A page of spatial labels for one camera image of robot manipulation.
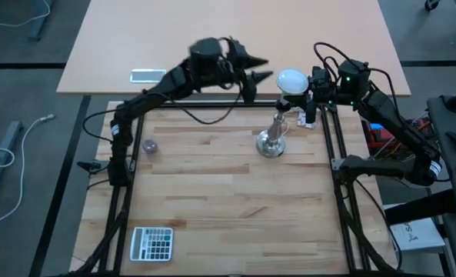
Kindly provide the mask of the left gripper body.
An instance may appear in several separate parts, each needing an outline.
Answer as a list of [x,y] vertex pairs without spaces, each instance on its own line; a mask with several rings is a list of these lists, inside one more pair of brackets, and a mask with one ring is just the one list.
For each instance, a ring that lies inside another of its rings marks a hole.
[[[228,38],[218,38],[218,42],[226,42]],[[234,67],[227,58],[228,52],[225,54],[221,52],[221,55],[217,60],[217,85],[224,90],[232,88],[235,84],[239,83],[239,73],[243,73],[243,68]]]

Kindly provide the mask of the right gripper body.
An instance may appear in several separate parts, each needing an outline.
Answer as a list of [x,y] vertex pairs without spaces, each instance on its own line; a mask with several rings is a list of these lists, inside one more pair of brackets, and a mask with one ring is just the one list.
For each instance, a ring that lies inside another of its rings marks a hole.
[[314,66],[308,77],[309,93],[305,110],[305,123],[313,124],[316,119],[316,110],[319,104],[329,103],[336,92],[336,83],[331,80],[331,73],[319,66]]

